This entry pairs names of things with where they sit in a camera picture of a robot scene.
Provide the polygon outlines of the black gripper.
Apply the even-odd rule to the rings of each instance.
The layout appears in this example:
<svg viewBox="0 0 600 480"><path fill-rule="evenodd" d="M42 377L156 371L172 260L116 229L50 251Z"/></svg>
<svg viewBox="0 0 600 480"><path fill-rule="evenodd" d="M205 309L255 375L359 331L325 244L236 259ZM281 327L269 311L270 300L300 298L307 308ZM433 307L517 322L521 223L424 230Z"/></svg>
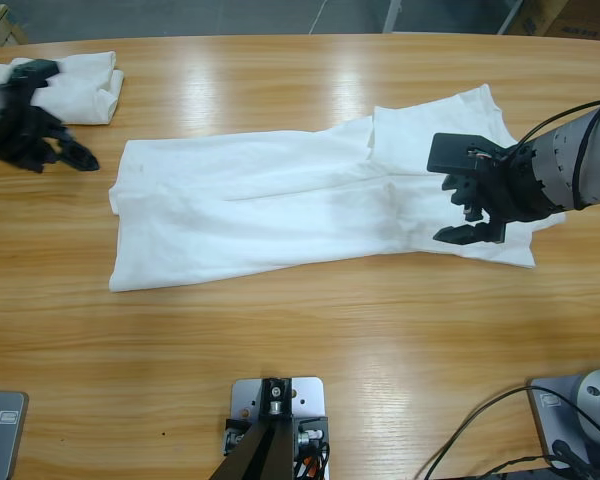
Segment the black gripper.
<svg viewBox="0 0 600 480"><path fill-rule="evenodd" d="M446 175L442 190L451 193L452 204L463 208L465 221L482 221L485 211L489 221L444 227L434 240L452 245L503 243L509 223L533 222L565 211L563 205L547 197L543 181L536 178L532 165L536 151L531 147L522 147L517 153L514 150L488 150L491 159L480 172L479 182L470 176Z"/></svg>
<svg viewBox="0 0 600 480"><path fill-rule="evenodd" d="M82 172L100 169L93 153L58 118L8 88L0 87L0 100L0 160L35 173L57 161Z"/></svg>

